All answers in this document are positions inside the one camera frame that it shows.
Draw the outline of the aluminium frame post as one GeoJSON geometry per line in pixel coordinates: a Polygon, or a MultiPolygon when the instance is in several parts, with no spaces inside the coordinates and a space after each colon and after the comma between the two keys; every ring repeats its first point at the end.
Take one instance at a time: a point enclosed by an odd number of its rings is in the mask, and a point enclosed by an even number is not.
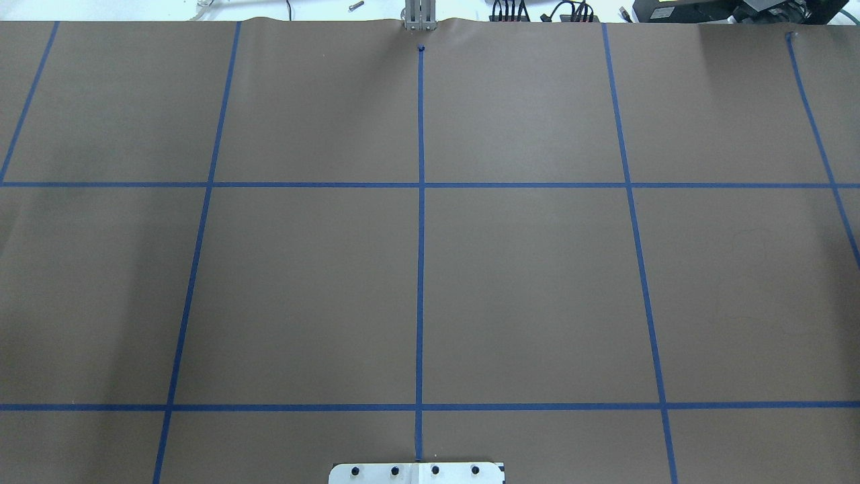
{"type": "Polygon", "coordinates": [[[405,30],[429,32],[438,28],[436,0],[406,0],[402,10],[405,30]]]}

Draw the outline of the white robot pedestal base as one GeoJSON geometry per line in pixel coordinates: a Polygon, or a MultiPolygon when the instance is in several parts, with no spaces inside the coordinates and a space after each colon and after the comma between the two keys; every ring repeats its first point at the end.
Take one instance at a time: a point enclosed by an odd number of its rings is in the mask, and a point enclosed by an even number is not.
{"type": "Polygon", "coordinates": [[[505,483],[496,462],[341,463],[329,472],[329,483],[505,483]]]}

